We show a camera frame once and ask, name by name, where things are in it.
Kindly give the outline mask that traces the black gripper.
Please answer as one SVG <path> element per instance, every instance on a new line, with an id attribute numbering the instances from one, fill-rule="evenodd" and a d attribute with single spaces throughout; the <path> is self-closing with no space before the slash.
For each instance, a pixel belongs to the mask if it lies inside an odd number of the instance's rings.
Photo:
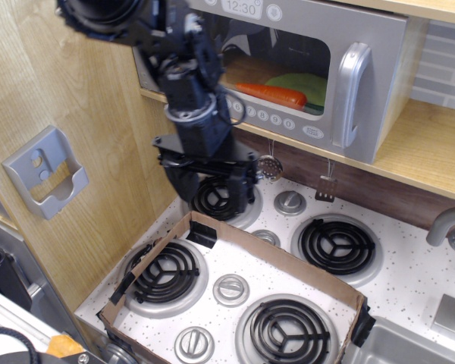
<path id="1" fill-rule="evenodd" d="M 255 200 L 257 153 L 237 141 L 226 109 L 174 110 L 165 116 L 176 132 L 157 136 L 152 144 L 178 196 L 191 202 L 199 189 L 199 174 L 228 177 L 230 201 L 236 214 Z"/>

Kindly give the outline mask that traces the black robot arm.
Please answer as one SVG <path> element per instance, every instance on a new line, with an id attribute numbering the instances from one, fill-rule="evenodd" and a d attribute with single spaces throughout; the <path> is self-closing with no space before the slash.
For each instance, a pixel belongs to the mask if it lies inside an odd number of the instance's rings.
<path id="1" fill-rule="evenodd" d="M 152 143 L 179 197 L 191 201 L 207 174 L 224 179 L 233 212 L 244 212 L 254 200 L 257 155 L 232 135 L 221 57 L 203 19 L 186 1 L 59 1 L 57 10 L 77 32 L 137 51 L 177 131 Z"/>

